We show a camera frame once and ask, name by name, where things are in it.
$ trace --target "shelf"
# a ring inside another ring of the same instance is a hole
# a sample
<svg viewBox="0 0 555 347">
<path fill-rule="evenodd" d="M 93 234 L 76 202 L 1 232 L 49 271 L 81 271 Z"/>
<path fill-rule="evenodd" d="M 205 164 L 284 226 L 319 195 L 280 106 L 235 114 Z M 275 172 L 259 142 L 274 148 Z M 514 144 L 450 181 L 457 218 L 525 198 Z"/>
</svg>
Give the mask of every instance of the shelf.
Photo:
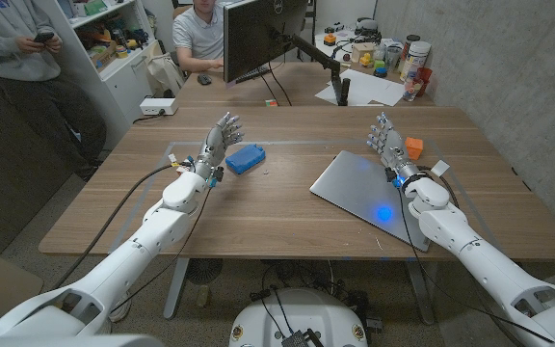
<svg viewBox="0 0 555 347">
<path fill-rule="evenodd" d="M 157 40 L 150 41 L 145 48 L 133 50 L 130 54 L 127 55 L 127 58 L 115 58 L 112 63 L 110 63 L 107 67 L 100 71 L 100 78 L 102 79 L 102 81 L 106 81 L 120 68 L 131 61 L 137 60 L 137 58 L 143 54 L 145 54 L 149 59 L 149 48 L 152 48 L 153 44 L 155 44 L 156 42 Z"/>
<path fill-rule="evenodd" d="M 130 5 L 130 4 L 134 3 L 135 1 L 136 0 L 125 0 L 122 3 L 116 4 L 116 5 L 113 5 L 113 6 L 108 6 L 107 5 L 108 9 L 106 9 L 106 11 L 104 11 L 104 12 L 97 13 L 97 14 L 94 14 L 94 15 L 89 15 L 89 16 L 86 16 L 86 17 L 74 17 L 74 18 L 69 19 L 69 23 L 70 23 L 72 29 L 76 29 L 76 28 L 78 28 L 80 26 L 83 26 L 87 23 L 93 22 L 94 20 L 100 18 L 101 16 L 104 16 L 108 13 L 116 11 L 116 10 L 118 10 L 118 9 L 124 7 L 124 6 Z"/>
</svg>

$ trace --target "wooden desk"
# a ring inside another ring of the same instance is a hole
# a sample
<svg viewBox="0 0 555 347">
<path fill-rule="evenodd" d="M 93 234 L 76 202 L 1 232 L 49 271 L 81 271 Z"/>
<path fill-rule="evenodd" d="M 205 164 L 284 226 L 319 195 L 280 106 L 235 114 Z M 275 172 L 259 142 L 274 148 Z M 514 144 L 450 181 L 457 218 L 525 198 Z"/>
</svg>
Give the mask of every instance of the wooden desk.
<svg viewBox="0 0 555 347">
<path fill-rule="evenodd" d="M 331 106 L 331 104 L 314 95 L 327 87 L 330 81 L 330 71 L 323 69 L 318 63 L 286 62 L 277 67 L 272 64 L 274 74 L 282 87 L 288 93 L 293 106 Z M 352 64 L 357 71 L 372 73 L 372 68 L 364 68 Z M 272 99 L 271 93 L 261 78 L 246 81 L 227 89 L 224 74 L 221 71 L 204 72 L 211 76 L 213 83 L 202 86 L 197 73 L 193 73 L 177 95 L 180 107 L 234 107 L 234 106 L 265 106 L 265 100 Z M 399 73 L 390 73 L 387 77 L 393 82 L 402 83 Z M 271 90 L 282 106 L 288 106 L 284 93 L 279 88 L 271 73 L 265 75 Z M 424 94 L 413 102 L 400 100 L 395 106 L 435 106 L 432 99 Z"/>
<path fill-rule="evenodd" d="M 267 158 L 248 172 L 237 175 L 225 170 L 224 181 L 212 191 L 182 256 L 412 258 L 410 246 L 309 192 L 311 184 L 342 149 L 379 161 L 363 140 L 381 110 L 404 136 L 428 140 L 419 165 L 432 166 L 441 154 L 452 166 L 459 181 L 449 177 L 452 186 L 462 185 L 492 232 L 492 236 L 487 234 L 477 221 L 477 212 L 455 189 L 462 210 L 483 237 L 492 243 L 497 241 L 515 260 L 555 261 L 555 218 L 468 117 L 459 109 L 444 107 L 180 107 L 173 117 L 132 126 L 41 241 L 40 251 L 84 251 L 119 200 L 137 179 L 158 165 L 172 142 L 172 152 L 178 158 L 188 154 L 196 157 L 208 129 L 230 111 L 241 116 L 246 142 L 272 143 L 263 145 Z M 230 148 L 228 154 L 239 148 Z M 174 170 L 156 176 L 130 226 L 121 233 L 121 241 L 136 230 L 145 211 L 175 178 Z M 105 254 L 113 246 L 143 189 L 141 186 L 132 195 L 93 254 Z M 164 254 L 175 254 L 179 248 L 175 245 Z M 421 257 L 455 259 L 434 244 Z"/>
</svg>

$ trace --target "robot finger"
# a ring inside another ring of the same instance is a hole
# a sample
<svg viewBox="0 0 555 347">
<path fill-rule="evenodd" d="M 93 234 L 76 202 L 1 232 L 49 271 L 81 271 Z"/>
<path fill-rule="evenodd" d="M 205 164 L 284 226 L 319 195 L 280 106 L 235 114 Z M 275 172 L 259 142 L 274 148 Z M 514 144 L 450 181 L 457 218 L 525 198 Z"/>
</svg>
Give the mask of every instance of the robot finger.
<svg viewBox="0 0 555 347">
<path fill-rule="evenodd" d="M 226 114 L 222 118 L 220 118 L 220 120 L 218 120 L 216 125 L 220 126 L 220 128 L 222 128 L 222 129 L 224 129 L 226 124 L 229 122 L 229 120 L 231 120 L 230 112 L 226 112 Z"/>
</svg>

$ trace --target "keyboard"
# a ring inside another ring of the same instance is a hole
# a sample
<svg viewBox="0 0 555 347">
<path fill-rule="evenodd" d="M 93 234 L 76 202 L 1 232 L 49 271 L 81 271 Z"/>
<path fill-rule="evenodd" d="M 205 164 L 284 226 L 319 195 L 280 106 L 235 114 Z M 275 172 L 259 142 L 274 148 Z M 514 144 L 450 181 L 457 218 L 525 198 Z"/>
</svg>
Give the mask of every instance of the keyboard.
<svg viewBox="0 0 555 347">
<path fill-rule="evenodd" d="M 266 67 L 257 67 L 255 69 L 253 69 L 252 71 L 246 73 L 245 75 L 235 79 L 235 81 L 237 81 L 236 83 L 242 83 L 242 82 L 246 82 L 247 80 L 251 80 L 252 78 L 256 78 L 256 77 L 260 77 L 262 75 L 264 75 L 265 73 L 269 73 L 269 69 Z"/>
</svg>

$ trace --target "silver laptop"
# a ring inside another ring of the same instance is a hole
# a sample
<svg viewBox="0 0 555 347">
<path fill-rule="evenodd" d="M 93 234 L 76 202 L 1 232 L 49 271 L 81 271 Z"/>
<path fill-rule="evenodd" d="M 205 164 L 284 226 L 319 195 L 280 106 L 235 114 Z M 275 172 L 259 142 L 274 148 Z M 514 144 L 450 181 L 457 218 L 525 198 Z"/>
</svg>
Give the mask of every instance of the silver laptop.
<svg viewBox="0 0 555 347">
<path fill-rule="evenodd" d="M 410 244 L 402 219 L 401 193 L 386 181 L 384 166 L 342 150 L 309 191 Z M 412 245 L 426 252 L 430 239 L 410 214 L 410 199 L 402 196 L 402 200 Z"/>
</svg>

